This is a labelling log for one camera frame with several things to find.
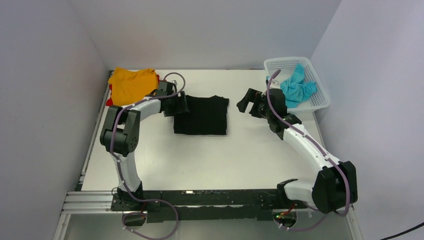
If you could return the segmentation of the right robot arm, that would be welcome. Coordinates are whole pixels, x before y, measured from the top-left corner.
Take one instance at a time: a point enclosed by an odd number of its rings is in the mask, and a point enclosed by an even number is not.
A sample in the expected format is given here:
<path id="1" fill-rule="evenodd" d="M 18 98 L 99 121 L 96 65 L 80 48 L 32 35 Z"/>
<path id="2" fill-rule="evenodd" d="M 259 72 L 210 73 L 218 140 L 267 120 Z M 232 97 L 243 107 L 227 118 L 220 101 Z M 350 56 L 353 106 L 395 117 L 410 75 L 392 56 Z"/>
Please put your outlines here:
<path id="1" fill-rule="evenodd" d="M 302 121 L 289 113 L 282 90 L 272 88 L 267 92 L 248 89 L 236 104 L 243 113 L 248 104 L 249 114 L 265 119 L 270 130 L 289 144 L 311 167 L 310 180 L 292 178 L 279 183 L 275 200 L 287 208 L 295 201 L 310 204 L 319 212 L 328 214 L 346 208 L 358 200 L 357 174 L 350 162 L 342 162 L 323 148 L 306 130 Z"/>

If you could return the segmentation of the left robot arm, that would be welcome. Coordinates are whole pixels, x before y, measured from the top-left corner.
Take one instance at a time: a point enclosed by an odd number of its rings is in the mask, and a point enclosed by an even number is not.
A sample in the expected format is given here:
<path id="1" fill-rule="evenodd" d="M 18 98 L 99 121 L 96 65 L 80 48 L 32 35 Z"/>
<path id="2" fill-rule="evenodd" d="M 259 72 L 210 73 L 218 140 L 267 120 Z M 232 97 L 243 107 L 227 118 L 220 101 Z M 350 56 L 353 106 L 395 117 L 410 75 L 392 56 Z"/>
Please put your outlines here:
<path id="1" fill-rule="evenodd" d="M 100 144 L 111 155 L 118 175 L 117 195 L 131 210 L 144 203 L 143 184 L 137 172 L 135 150 L 140 142 L 141 121 L 162 113 L 174 117 L 188 113 L 186 93 L 177 90 L 176 84 L 160 81 L 158 88 L 142 100 L 126 106 L 112 105 L 108 108 Z"/>

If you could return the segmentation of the black t-shirt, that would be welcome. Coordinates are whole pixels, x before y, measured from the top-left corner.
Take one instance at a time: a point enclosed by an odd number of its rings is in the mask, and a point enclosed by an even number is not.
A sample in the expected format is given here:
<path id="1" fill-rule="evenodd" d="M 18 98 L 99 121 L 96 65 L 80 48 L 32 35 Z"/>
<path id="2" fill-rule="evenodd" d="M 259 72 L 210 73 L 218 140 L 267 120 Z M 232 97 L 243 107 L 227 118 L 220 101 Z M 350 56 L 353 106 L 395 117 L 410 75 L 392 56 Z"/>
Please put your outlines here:
<path id="1" fill-rule="evenodd" d="M 189 112 L 174 117 L 173 131 L 182 135 L 227 134 L 229 99 L 222 96 L 186 97 Z"/>

